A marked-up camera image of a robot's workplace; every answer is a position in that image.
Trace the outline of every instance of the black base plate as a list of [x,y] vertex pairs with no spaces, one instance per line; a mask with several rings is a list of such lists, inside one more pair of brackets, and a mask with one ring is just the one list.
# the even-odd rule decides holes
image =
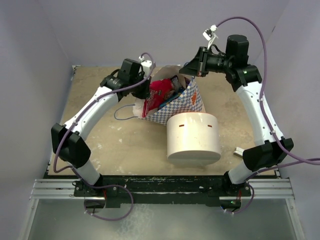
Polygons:
[[[135,204],[202,204],[219,207],[219,197],[236,198],[238,191],[244,197],[251,196],[245,186],[226,192],[223,188],[223,176],[103,176],[103,185],[125,186],[131,193]],[[73,182],[75,197],[104,197],[101,189],[92,189],[83,182]],[[119,208],[121,204],[130,204],[128,193],[121,188],[107,188],[105,207]]]

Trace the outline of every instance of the white plastic container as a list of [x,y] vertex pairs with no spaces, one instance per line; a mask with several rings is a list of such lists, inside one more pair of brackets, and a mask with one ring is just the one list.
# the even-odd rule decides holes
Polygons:
[[167,159],[182,167],[205,166],[221,157],[218,120],[203,112],[172,116],[166,124]]

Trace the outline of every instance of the tan work surface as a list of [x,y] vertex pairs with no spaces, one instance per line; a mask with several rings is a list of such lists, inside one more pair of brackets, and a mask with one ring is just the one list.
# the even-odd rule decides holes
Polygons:
[[[87,103],[102,79],[115,69],[77,68],[62,123],[71,119]],[[95,168],[102,175],[223,175],[236,167],[242,159],[233,155],[235,148],[254,147],[253,132],[246,111],[224,74],[210,73],[206,77],[198,77],[196,82],[205,111],[218,119],[221,145],[221,159],[218,162],[197,168],[177,167],[168,162],[166,126],[137,118],[125,121],[114,119],[116,109],[134,103],[135,99],[130,95],[101,118],[86,140],[91,149],[90,160]],[[118,118],[132,115],[131,107],[123,108],[117,114]],[[53,171],[53,158],[49,175],[56,174]],[[57,168],[66,165],[59,159]],[[59,174],[73,175],[73,172],[67,169]]]

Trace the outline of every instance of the lavender wall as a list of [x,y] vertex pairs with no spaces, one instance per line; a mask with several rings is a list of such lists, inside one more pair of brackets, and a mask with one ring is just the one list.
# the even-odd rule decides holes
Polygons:
[[[208,42],[203,31],[231,16],[255,21],[268,39],[289,0],[39,0],[74,65],[118,66],[150,52],[158,65],[184,63]],[[262,47],[255,29],[228,22],[218,32],[246,35],[250,61]]]
[[0,238],[15,240],[33,182],[45,172],[50,128],[72,76],[42,7],[0,1]]
[[[273,116],[293,153],[320,157],[320,1],[291,0],[267,42],[268,83],[265,94]],[[262,55],[256,65],[263,70]],[[292,161],[287,157],[284,162]],[[283,169],[289,176],[308,240],[320,236],[320,166],[300,164]]]

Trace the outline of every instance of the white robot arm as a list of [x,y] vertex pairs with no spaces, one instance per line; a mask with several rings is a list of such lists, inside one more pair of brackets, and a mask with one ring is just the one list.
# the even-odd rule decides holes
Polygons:
[[[215,28],[211,27],[203,33],[204,36],[207,36],[207,40],[216,38],[213,34],[214,30]],[[246,149],[243,152],[243,161],[224,175],[230,186],[241,185],[258,170],[277,165],[286,156],[270,132],[260,108],[261,101],[281,144],[288,151],[293,148],[294,144],[291,138],[284,138],[271,114],[265,96],[262,95],[260,99],[262,79],[258,68],[248,64],[249,42],[247,38],[243,35],[230,35],[227,39],[225,53],[212,42],[209,43],[210,46],[216,48],[218,54],[214,54],[211,48],[200,47],[194,59],[179,72],[198,77],[204,77],[209,72],[224,73],[233,91],[241,99],[253,129],[256,147]]]
[[[150,60],[141,59],[140,61],[125,59],[121,69],[118,70],[117,77],[114,76],[115,72],[105,77],[93,97],[74,117],[65,122],[63,126],[56,123],[51,129],[53,152],[72,165],[73,169],[90,185],[95,185],[101,175],[89,160],[91,152],[85,141],[101,117],[124,96],[132,93],[137,98],[148,97],[150,77],[135,88],[108,94],[112,90],[131,86],[150,76],[154,67],[153,63]],[[67,139],[57,153],[62,137],[70,128]]]

